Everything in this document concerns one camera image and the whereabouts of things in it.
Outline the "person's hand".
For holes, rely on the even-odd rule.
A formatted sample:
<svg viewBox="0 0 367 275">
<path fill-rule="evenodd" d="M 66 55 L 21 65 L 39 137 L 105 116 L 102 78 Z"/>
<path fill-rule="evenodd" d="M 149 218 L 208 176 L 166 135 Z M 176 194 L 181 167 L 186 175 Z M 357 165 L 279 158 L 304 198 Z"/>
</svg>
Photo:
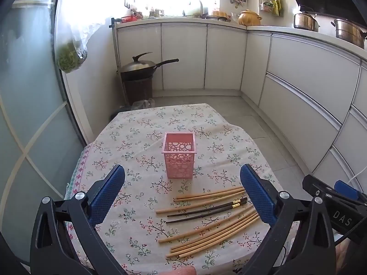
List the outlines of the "person's hand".
<svg viewBox="0 0 367 275">
<path fill-rule="evenodd" d="M 197 271 L 193 266 L 185 266 L 172 271 L 162 272 L 160 275 L 197 275 Z"/>
</svg>

